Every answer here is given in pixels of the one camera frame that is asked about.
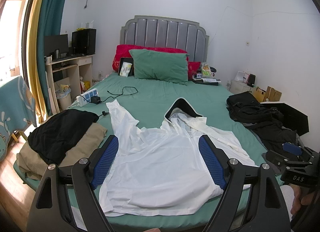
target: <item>green bed sheet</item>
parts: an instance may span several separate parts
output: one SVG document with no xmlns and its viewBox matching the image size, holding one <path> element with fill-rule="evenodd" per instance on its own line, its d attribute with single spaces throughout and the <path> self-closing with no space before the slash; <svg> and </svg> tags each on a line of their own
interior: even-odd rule
<svg viewBox="0 0 320 232">
<path fill-rule="evenodd" d="M 139 91 L 139 93 L 132 96 L 120 96 L 117 98 L 119 104 L 126 108 L 135 119 L 139 120 L 137 125 L 139 128 L 159 128 L 169 107 L 177 98 L 183 97 L 194 107 L 196 112 L 207 117 L 207 125 L 232 131 L 240 141 L 242 148 L 247 151 L 257 166 L 264 162 L 261 154 L 266 152 L 266 149 L 241 123 L 230 119 L 226 109 L 226 99 L 231 93 L 224 87 L 220 85 L 197 85 L 191 81 L 185 86 L 159 80 L 120 77 L 115 73 L 112 73 L 94 87 L 98 89 L 101 100 L 104 100 L 110 96 L 107 91 L 113 94 L 121 94 L 124 86 L 133 86 Z M 124 92 L 129 94 L 135 92 L 135 90 L 128 88 Z M 97 115 L 102 114 L 102 111 L 108 111 L 105 102 L 99 105 L 87 104 L 82 108 L 73 104 L 70 108 L 91 111 Z M 108 129 L 105 141 L 109 135 L 113 134 L 110 116 L 100 117 L 98 123 Z M 25 179 L 24 173 L 19 170 L 16 163 L 14 164 L 14 169 L 25 183 L 36 190 L 39 181 Z M 279 176 L 277 180 L 279 184 L 282 184 Z M 95 190 L 97 198 L 99 197 L 99 189 L 100 187 Z M 77 207 L 72 187 L 69 187 L 68 193 L 71 205 Z M 249 189 L 244 190 L 238 211 L 246 207 L 248 195 Z M 220 196 L 208 200 L 192 215 L 145 217 L 126 214 L 119 217 L 108 217 L 108 221 L 116 231 L 133 232 L 150 228 L 160 228 L 161 231 L 181 231 L 205 225 L 212 216 L 219 200 Z"/>
</svg>

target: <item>curtain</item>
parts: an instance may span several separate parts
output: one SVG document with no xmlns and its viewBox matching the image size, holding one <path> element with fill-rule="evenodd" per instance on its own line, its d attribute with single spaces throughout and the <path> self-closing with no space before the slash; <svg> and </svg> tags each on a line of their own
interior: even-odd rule
<svg viewBox="0 0 320 232">
<path fill-rule="evenodd" d="M 37 35 L 37 68 L 48 115 L 52 115 L 45 76 L 44 36 L 59 35 L 65 0 L 42 0 Z"/>
<path fill-rule="evenodd" d="M 42 0 L 33 0 L 31 11 L 30 11 L 28 35 L 27 35 L 27 70 L 28 70 L 29 88 L 31 93 L 33 94 L 33 97 L 36 100 L 36 112 L 39 117 L 40 123 L 42 123 L 47 117 L 46 105 L 44 102 L 44 97 L 41 90 L 41 85 L 40 85 L 40 80 L 38 75 L 37 53 L 36 53 L 37 30 L 38 30 L 38 21 L 39 21 L 39 15 L 40 15 L 41 2 Z"/>
</svg>

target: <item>gray upholstered headboard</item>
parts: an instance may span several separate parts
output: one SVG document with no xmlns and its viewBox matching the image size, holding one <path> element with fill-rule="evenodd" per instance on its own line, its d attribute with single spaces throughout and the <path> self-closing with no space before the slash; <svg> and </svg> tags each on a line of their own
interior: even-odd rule
<svg viewBox="0 0 320 232">
<path fill-rule="evenodd" d="M 208 41 L 197 22 L 154 16 L 134 16 L 120 33 L 120 44 L 180 48 L 188 52 L 189 61 L 207 60 Z"/>
</svg>

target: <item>black cable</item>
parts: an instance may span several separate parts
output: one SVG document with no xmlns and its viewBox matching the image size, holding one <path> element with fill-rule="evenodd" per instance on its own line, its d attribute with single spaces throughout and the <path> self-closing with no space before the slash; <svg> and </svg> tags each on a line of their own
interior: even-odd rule
<svg viewBox="0 0 320 232">
<path fill-rule="evenodd" d="M 87 8 L 88 0 L 85 3 L 84 9 Z"/>
<path fill-rule="evenodd" d="M 110 114 L 110 113 L 105 112 L 105 111 L 102 111 L 102 114 L 99 115 L 99 118 L 100 118 L 100 116 L 106 116 L 106 115 L 108 115 L 108 114 Z"/>
<path fill-rule="evenodd" d="M 134 89 L 136 90 L 136 92 L 133 93 L 133 94 L 137 94 L 137 93 L 139 92 L 139 91 L 138 91 L 135 87 L 133 87 L 133 86 L 125 86 L 125 87 L 123 87 L 121 94 L 112 94 L 112 93 L 110 93 L 109 91 L 107 91 L 107 92 L 108 92 L 109 94 L 111 94 L 111 95 L 116 95 L 116 97 L 109 96 L 108 98 L 106 98 L 106 99 L 104 99 L 103 101 L 101 101 L 101 103 L 107 101 L 110 97 L 112 97 L 113 99 L 116 99 L 117 97 L 119 97 L 119 96 L 121 96 L 121 95 L 133 95 L 133 94 L 123 94 L 123 90 L 124 90 L 126 87 L 127 87 L 127 88 L 134 88 Z M 93 102 L 88 101 L 84 96 L 82 96 L 82 95 L 80 95 L 80 96 L 81 96 L 84 100 L 86 100 L 88 103 L 94 104 Z"/>
<path fill-rule="evenodd" d="M 133 95 L 133 94 L 123 94 L 123 90 L 124 90 L 126 87 L 127 87 L 127 88 L 134 88 L 134 89 L 136 90 L 136 92 L 133 93 L 133 94 L 137 94 L 137 93 L 139 92 L 139 91 L 138 91 L 135 87 L 133 87 L 133 86 L 125 86 L 125 87 L 123 87 L 121 94 L 112 94 L 112 93 L 110 93 L 109 91 L 107 91 L 107 92 L 108 92 L 109 94 L 111 94 L 111 95 L 116 95 L 116 97 L 109 96 L 107 99 L 101 101 L 101 103 L 105 102 L 105 101 L 108 100 L 110 97 L 112 97 L 113 99 L 116 99 L 117 97 L 119 97 L 119 96 L 121 96 L 121 95 Z"/>
</svg>

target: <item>bed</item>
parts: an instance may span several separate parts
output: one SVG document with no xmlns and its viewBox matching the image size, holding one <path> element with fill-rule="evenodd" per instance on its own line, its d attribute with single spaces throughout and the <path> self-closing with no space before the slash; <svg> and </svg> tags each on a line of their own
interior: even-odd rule
<svg viewBox="0 0 320 232">
<path fill-rule="evenodd" d="M 183 48 L 190 54 L 191 61 L 206 61 L 208 40 L 205 30 L 198 23 L 149 16 L 136 16 L 133 20 L 129 20 L 126 26 L 122 27 L 120 37 L 121 44 Z M 226 99 L 231 93 L 223 86 L 196 85 L 192 81 L 187 85 L 179 85 L 159 80 L 125 78 L 112 73 L 94 87 L 104 100 L 109 96 L 107 91 L 114 94 L 121 93 L 124 86 L 133 86 L 139 91 L 132 96 L 117 98 L 119 104 L 139 120 L 139 128 L 159 128 L 167 109 L 177 98 L 184 97 L 196 112 L 207 117 L 207 125 L 232 131 L 257 166 L 264 162 L 261 154 L 266 152 L 266 149 L 241 123 L 230 119 L 226 109 Z M 73 104 L 70 108 L 87 110 L 98 115 L 107 110 L 105 103 L 88 104 L 82 108 Z M 102 145 L 107 137 L 113 134 L 110 116 L 101 117 L 98 123 L 108 129 Z M 14 169 L 25 183 L 36 190 L 39 181 L 25 178 L 16 163 Z M 100 187 L 95 190 L 97 197 L 99 189 Z M 72 187 L 68 189 L 68 193 L 71 205 L 77 207 Z M 248 195 L 249 189 L 244 190 L 238 207 L 239 212 L 245 209 Z M 161 231 L 182 231 L 205 225 L 219 200 L 220 197 L 210 199 L 193 215 L 145 217 L 126 214 L 108 217 L 108 221 L 116 231 L 144 231 L 150 228 L 160 228 Z"/>
</svg>

